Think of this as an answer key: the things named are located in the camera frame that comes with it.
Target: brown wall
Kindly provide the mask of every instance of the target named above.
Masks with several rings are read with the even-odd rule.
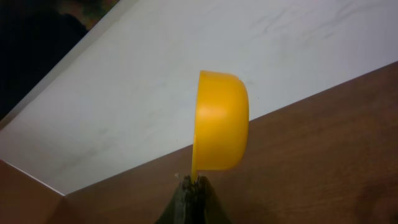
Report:
[[[67,195],[87,223],[153,223],[188,146]],[[398,63],[249,124],[241,163],[204,172],[234,223],[397,223]]]
[[[0,161],[0,223],[43,224],[62,196]]]

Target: wood grain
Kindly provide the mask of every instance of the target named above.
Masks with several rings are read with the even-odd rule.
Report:
[[[0,161],[0,223],[44,224],[62,196]]]
[[[188,146],[67,195],[87,223],[153,223]],[[393,223],[398,63],[250,122],[241,163],[204,172],[235,223]]]

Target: yellow bowl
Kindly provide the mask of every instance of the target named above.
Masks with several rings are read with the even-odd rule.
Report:
[[[197,170],[223,170],[242,158],[248,140],[249,100],[236,76],[201,71],[193,137],[192,181]]]

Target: yellow plastic cup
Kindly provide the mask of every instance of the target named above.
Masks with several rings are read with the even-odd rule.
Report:
[[[238,77],[201,71],[193,136],[192,182],[197,170],[224,170],[243,157],[248,140],[249,100]]]

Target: white panel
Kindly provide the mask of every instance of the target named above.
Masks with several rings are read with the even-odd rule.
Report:
[[[238,75],[254,119],[398,60],[396,0],[128,5],[0,132],[1,159],[63,194],[191,144],[200,70]]]

